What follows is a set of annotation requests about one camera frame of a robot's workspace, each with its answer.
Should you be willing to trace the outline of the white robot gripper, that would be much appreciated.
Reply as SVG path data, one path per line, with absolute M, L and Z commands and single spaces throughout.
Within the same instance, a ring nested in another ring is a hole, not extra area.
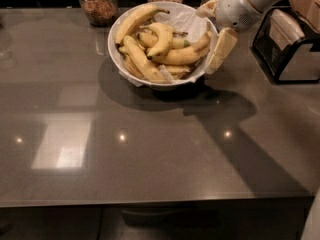
M 201 18 L 216 17 L 220 27 L 232 27 L 223 28 L 217 35 L 217 43 L 205 69 L 206 74 L 213 74 L 235 48 L 238 32 L 254 25 L 260 19 L 261 12 L 252 0 L 209 0 L 196 10 L 196 15 Z

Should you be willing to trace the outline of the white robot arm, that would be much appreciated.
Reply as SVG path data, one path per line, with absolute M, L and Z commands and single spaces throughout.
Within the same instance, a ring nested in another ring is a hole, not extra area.
M 219 28 L 217 43 L 208 58 L 206 74 L 216 72 L 238 42 L 240 32 L 248 30 L 264 11 L 280 0 L 208 0 L 196 11 L 199 17 L 213 18 Z

